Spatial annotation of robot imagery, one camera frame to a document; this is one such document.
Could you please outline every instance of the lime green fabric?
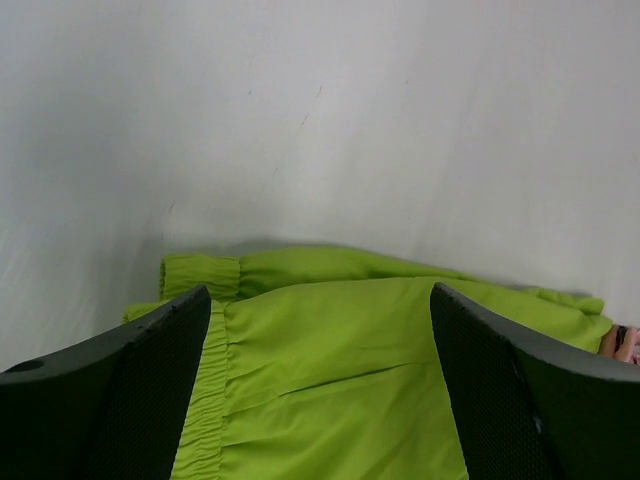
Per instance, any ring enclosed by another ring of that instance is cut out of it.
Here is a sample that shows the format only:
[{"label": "lime green fabric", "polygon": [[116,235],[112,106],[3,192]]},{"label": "lime green fabric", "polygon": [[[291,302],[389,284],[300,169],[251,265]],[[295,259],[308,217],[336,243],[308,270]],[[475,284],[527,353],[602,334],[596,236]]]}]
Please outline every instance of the lime green fabric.
[{"label": "lime green fabric", "polygon": [[466,478],[431,329],[438,281],[584,350],[612,325],[597,299],[350,249],[170,255],[161,272],[161,303],[200,283],[214,300],[176,480]]}]

